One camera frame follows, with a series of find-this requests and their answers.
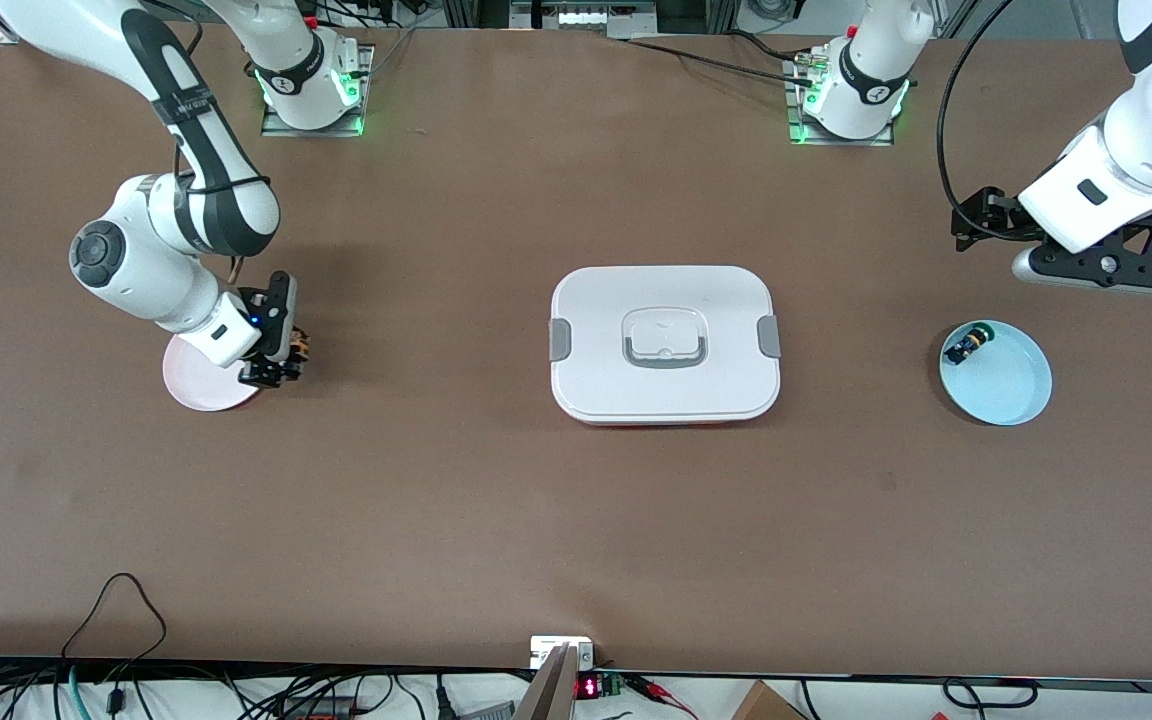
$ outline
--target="light blue plate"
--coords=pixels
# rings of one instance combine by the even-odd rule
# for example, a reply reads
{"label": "light blue plate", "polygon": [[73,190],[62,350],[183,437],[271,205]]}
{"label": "light blue plate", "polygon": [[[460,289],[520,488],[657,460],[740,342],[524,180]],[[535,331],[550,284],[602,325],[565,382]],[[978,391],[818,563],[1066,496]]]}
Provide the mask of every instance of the light blue plate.
{"label": "light blue plate", "polygon": [[[976,323],[987,324],[995,336],[963,363],[952,365],[945,351],[963,340]],[[1041,347],[1025,333],[998,320],[961,324],[945,339],[941,382],[964,414],[992,425],[1028,423],[1043,412],[1052,396],[1052,369]]]}

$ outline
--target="table surface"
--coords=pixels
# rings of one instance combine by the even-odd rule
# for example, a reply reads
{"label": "table surface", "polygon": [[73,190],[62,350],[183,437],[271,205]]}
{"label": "table surface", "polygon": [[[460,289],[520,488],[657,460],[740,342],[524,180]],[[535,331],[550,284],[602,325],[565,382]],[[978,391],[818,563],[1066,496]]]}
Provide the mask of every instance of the table surface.
{"label": "table surface", "polygon": [[[128,88],[1,47],[0,653],[59,651],[129,570],[164,657],[503,666],[581,632],[621,667],[1152,679],[1152,300],[1023,285],[1006,243],[954,252],[933,128],[960,47],[925,51],[890,149],[791,145],[774,82],[505,31],[417,32],[364,137],[288,141],[259,136],[212,29],[198,65],[283,206],[244,279],[296,274],[314,336],[301,382],[219,415],[175,404],[168,338],[65,270],[168,136]],[[948,122],[960,195],[1020,190],[1128,81],[1114,45],[983,44]],[[550,294],[619,264],[758,273],[776,404],[710,429],[563,415]],[[975,318],[1047,353],[1033,423],[943,397],[934,353]],[[116,588],[74,652],[152,637]]]}

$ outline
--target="teal cable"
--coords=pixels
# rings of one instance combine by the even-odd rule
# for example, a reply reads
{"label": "teal cable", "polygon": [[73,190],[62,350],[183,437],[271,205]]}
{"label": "teal cable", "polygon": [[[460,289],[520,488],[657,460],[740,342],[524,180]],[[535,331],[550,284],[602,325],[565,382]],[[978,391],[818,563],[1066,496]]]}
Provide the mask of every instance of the teal cable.
{"label": "teal cable", "polygon": [[78,674],[76,670],[76,667],[70,667],[69,669],[69,694],[74,696],[74,705],[78,706],[78,714],[83,717],[83,720],[92,720],[90,712],[88,712],[88,706],[83,705],[83,696],[78,694]]}

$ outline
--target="white bracket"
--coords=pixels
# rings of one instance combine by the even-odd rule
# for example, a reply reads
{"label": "white bracket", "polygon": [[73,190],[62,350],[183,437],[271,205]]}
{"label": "white bracket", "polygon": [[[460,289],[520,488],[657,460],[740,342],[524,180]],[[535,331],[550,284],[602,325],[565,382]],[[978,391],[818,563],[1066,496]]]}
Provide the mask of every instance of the white bracket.
{"label": "white bracket", "polygon": [[581,673],[594,668],[594,642],[584,635],[531,635],[531,669],[539,670],[545,659],[550,657],[550,651],[562,644],[576,646]]}

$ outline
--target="brown table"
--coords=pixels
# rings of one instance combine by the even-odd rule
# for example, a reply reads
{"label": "brown table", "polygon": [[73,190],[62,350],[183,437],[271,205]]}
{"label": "brown table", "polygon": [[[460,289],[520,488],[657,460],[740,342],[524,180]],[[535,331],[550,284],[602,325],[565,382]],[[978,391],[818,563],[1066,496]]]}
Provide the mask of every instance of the brown table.
{"label": "brown table", "polygon": [[[952,250],[932,139],[958,50],[929,46],[884,150],[793,146],[776,83],[554,32],[418,32],[364,137],[276,141],[211,28],[198,65],[285,211],[244,279],[298,275],[314,346],[301,382],[205,415],[164,391],[166,334],[65,268],[169,138],[128,88],[3,47],[0,653],[55,652],[131,570],[164,657],[517,665],[532,632],[583,632],[622,667],[1152,679],[1152,300]],[[1127,81],[1112,45],[984,44],[952,109],[960,195],[1020,190]],[[767,282],[767,415],[558,409],[550,293],[635,263]],[[1024,427],[934,379],[980,316],[1055,369]],[[121,588],[77,652],[150,637]]]}

